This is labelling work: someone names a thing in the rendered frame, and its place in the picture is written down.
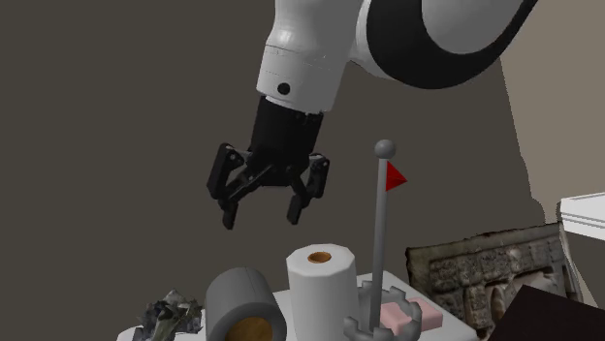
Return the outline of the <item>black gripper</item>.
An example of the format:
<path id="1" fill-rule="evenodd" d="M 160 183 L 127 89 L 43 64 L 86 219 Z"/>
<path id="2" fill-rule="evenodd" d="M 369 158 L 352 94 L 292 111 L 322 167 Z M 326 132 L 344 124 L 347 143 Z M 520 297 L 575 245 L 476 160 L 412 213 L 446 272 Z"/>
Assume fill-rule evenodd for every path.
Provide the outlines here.
<path id="1" fill-rule="evenodd" d="M 330 160 L 313 153 L 324 113 L 305 113 L 271 102 L 259 101 L 248 150 L 221 143 L 207 181 L 210 196 L 223 211 L 227 230 L 235 225 L 239 201 L 262 186 L 291 186 L 287 220 L 299 223 L 312 199 L 324 195 Z M 301 175 L 308 167 L 308 179 Z"/>

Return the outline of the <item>grey tower with red flag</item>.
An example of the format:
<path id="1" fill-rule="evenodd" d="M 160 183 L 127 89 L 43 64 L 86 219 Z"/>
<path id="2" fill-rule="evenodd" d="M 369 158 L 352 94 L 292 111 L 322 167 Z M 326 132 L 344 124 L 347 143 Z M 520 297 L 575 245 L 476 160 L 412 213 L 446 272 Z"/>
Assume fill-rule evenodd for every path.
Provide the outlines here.
<path id="1" fill-rule="evenodd" d="M 382 139 L 374 146 L 378 158 L 376 186 L 376 209 L 373 238 L 373 262 L 370 281 L 364 281 L 358 288 L 360 317 L 346 317 L 343 320 L 343 333 L 349 341 L 418 341 L 422 329 L 422 310 L 418 303 L 406 299 L 406 292 L 392 286 L 383 289 L 384 256 L 387 226 L 387 181 L 389 179 L 390 159 L 396 154 L 396 145 L 389 139 Z M 381 322 L 381 308 L 392 305 L 403 313 L 408 322 L 394 324 L 398 334 Z"/>

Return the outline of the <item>grey paper roll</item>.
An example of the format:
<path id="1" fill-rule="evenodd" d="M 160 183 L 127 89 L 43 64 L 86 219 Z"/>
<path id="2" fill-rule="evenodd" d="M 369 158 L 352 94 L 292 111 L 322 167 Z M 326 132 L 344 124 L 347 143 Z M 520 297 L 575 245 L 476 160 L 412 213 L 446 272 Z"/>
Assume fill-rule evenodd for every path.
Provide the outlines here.
<path id="1" fill-rule="evenodd" d="M 254 268 L 218 275 L 205 303 L 206 341 L 286 341 L 285 318 L 264 275 Z"/>

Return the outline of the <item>white paper roll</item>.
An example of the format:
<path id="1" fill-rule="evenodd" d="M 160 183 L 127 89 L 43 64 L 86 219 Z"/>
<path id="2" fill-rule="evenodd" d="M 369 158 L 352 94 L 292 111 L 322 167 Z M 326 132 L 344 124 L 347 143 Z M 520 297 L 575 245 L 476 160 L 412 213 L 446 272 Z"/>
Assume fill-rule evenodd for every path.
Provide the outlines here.
<path id="1" fill-rule="evenodd" d="M 286 259 L 298 341 L 349 341 L 344 320 L 360 318 L 354 254 L 335 244 L 313 244 Z"/>

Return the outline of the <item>crumpled dark grey object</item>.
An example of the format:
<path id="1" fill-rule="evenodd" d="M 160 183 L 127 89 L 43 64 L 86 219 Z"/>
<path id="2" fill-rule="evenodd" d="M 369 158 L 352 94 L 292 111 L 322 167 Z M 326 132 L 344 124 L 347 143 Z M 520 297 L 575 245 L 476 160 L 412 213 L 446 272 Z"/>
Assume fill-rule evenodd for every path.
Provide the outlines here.
<path id="1" fill-rule="evenodd" d="M 175 341 L 178 333 L 197 334 L 204 328 L 202 310 L 195 298 L 172 289 L 146 306 L 131 341 Z"/>

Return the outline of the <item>pink soap bar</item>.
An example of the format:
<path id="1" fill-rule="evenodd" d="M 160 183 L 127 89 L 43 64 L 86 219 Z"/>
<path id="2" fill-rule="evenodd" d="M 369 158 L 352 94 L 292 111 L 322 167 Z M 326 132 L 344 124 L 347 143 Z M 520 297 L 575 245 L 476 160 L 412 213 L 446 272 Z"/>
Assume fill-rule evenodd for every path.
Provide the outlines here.
<path id="1" fill-rule="evenodd" d="M 412 297 L 409 302 L 416 302 L 422 310 L 421 331 L 442 327 L 443 315 L 430 304 L 419 297 Z M 380 323 L 389 328 L 394 335 L 400 335 L 403 328 L 412 322 L 412 318 L 404 313 L 395 302 L 383 303 L 381 305 Z"/>

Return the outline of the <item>stone fireplace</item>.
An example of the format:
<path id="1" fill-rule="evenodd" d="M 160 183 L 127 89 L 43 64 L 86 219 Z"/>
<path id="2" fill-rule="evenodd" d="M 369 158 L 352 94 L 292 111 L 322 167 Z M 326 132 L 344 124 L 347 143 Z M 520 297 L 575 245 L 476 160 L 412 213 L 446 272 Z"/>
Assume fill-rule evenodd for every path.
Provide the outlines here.
<path id="1" fill-rule="evenodd" d="M 481 341 L 523 285 L 584 300 L 560 223 L 412 247 L 405 256 L 410 285 L 473 328 Z"/>

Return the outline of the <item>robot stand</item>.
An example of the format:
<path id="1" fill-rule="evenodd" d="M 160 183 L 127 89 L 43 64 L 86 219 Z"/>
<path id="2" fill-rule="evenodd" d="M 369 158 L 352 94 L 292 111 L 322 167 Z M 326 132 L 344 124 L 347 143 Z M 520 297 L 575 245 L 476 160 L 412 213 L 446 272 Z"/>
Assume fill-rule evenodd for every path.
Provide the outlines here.
<path id="1" fill-rule="evenodd" d="M 488 341 L 605 341 L 605 310 L 523 285 Z"/>

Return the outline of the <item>white shelf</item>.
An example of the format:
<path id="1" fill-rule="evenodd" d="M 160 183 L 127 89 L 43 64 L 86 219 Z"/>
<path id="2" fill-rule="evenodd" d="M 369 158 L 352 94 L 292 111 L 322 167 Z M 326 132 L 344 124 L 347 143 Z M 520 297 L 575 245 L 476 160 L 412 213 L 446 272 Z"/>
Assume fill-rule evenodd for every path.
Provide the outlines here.
<path id="1" fill-rule="evenodd" d="M 605 192 L 562 198 L 558 213 L 567 233 L 605 241 Z"/>

